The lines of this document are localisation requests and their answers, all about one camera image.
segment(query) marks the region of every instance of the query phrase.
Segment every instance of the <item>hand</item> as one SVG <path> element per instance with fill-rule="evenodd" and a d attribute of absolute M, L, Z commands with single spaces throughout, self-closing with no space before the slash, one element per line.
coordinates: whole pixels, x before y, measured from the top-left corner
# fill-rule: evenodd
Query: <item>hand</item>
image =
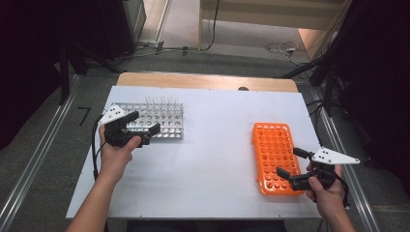
<path fill-rule="evenodd" d="M 307 171 L 311 170 L 311 164 L 307 167 Z M 341 166 L 335 165 L 335 172 L 341 178 Z M 328 189 L 323 189 L 322 184 L 316 177 L 308 179 L 312 190 L 307 191 L 307 197 L 317 203 L 317 211 L 320 216 L 327 221 L 332 220 L 345 214 L 343 207 L 343 188 L 339 180 L 335 180 L 332 186 Z"/>
<path fill-rule="evenodd" d="M 104 130 L 105 126 L 101 125 L 99 128 L 101 144 L 105 143 Z M 104 179 L 111 185 L 117 184 L 123 177 L 128 162 L 132 160 L 132 150 L 140 142 L 141 138 L 135 136 L 122 148 L 112 147 L 105 143 L 102 146 L 102 167 L 98 179 Z"/>

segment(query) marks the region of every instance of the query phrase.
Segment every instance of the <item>silver test tube rack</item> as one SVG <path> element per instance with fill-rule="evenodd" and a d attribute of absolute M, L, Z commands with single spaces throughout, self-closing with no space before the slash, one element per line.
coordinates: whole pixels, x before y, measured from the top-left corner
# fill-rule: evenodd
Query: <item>silver test tube rack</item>
<path fill-rule="evenodd" d="M 130 131 L 146 131 L 156 123 L 161 124 L 161 132 L 153 137 L 183 138 L 184 137 L 184 108 L 176 101 L 157 102 L 147 99 L 146 103 L 115 102 L 126 113 L 138 111 L 139 118 L 127 124 Z"/>

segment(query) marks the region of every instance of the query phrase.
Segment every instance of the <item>white table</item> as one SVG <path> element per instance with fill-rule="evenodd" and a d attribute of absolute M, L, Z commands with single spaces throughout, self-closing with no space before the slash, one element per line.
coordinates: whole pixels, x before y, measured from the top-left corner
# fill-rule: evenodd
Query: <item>white table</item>
<path fill-rule="evenodd" d="M 184 104 L 184 139 L 153 139 L 133 152 L 133 161 L 114 190 L 110 218 L 320 217 L 304 194 L 263 195 L 255 179 L 250 141 L 256 122 L 286 123 L 295 146 L 319 148 L 301 94 L 114 86 L 105 109 L 113 102 L 161 96 Z M 306 172 L 308 160 L 299 163 Z M 67 218 L 74 217 L 93 183 L 90 151 Z"/>

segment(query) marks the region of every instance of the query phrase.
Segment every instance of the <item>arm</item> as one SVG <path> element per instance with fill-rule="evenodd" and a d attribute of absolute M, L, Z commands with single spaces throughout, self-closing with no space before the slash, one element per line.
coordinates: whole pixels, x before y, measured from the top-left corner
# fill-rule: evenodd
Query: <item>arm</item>
<path fill-rule="evenodd" d="M 336 174 L 341 177 L 341 166 L 335 166 Z M 313 190 L 307 191 L 307 197 L 317 202 L 317 211 L 320 216 L 329 222 L 334 232 L 355 231 L 349 216 L 343 207 L 343 190 L 340 181 L 335 180 L 329 189 L 323 189 L 316 177 L 308 179 Z"/>
<path fill-rule="evenodd" d="M 105 142 L 103 131 L 104 127 L 101 126 L 101 144 Z M 112 192 L 123 177 L 127 163 L 132 160 L 132 150 L 140 142 L 140 137 L 134 137 L 123 148 L 115 148 L 109 144 L 102 147 L 100 175 L 66 231 L 103 231 Z"/>

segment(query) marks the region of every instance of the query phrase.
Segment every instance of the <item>aluminum rail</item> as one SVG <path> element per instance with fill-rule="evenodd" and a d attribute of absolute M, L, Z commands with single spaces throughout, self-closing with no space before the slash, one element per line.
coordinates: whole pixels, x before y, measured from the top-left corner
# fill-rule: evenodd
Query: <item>aluminum rail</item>
<path fill-rule="evenodd" d="M 312 94 L 315 100 L 323 99 L 319 90 L 312 88 Z M 321 111 L 321 118 L 325 125 L 326 131 L 331 139 L 332 145 L 337 152 L 348 156 L 344 146 L 341 142 L 341 138 L 338 135 L 335 122 L 333 118 L 329 118 L 325 111 Z M 356 175 L 352 165 L 343 165 L 343 176 L 350 188 L 351 195 L 355 201 L 357 210 L 362 219 L 362 223 L 368 232 L 379 232 L 380 228 L 371 209 L 370 204 L 367 201 L 365 191 L 360 184 L 359 178 Z"/>
<path fill-rule="evenodd" d="M 78 86 L 80 84 L 80 77 L 75 75 L 71 81 L 70 89 L 72 93 L 67 98 L 63 105 L 58 106 L 50 124 L 48 125 L 42 140 L 34 151 L 31 159 L 25 167 L 23 173 L 15 184 L 13 190 L 10 192 L 6 204 L 0 214 L 0 232 L 8 231 L 12 224 L 15 214 L 17 213 L 21 203 L 23 202 L 28 189 L 36 177 L 37 172 L 42 166 L 43 160 L 47 155 L 48 149 L 54 140 L 55 135 L 60 129 L 67 112 L 72 105 L 73 99 L 76 95 Z"/>

